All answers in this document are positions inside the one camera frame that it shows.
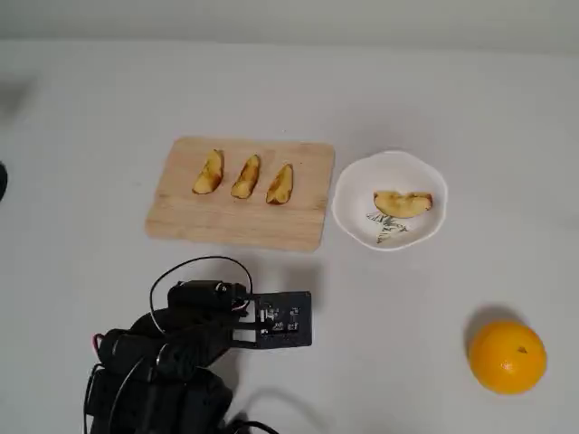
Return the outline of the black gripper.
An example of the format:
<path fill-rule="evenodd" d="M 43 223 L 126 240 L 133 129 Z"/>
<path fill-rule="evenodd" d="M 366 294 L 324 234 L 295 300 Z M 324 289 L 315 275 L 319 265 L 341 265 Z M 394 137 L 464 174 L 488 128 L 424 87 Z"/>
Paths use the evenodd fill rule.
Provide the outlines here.
<path fill-rule="evenodd" d="M 167 294 L 170 308 L 190 308 L 204 312 L 228 314 L 247 306 L 249 293 L 239 283 L 221 280 L 178 282 Z"/>

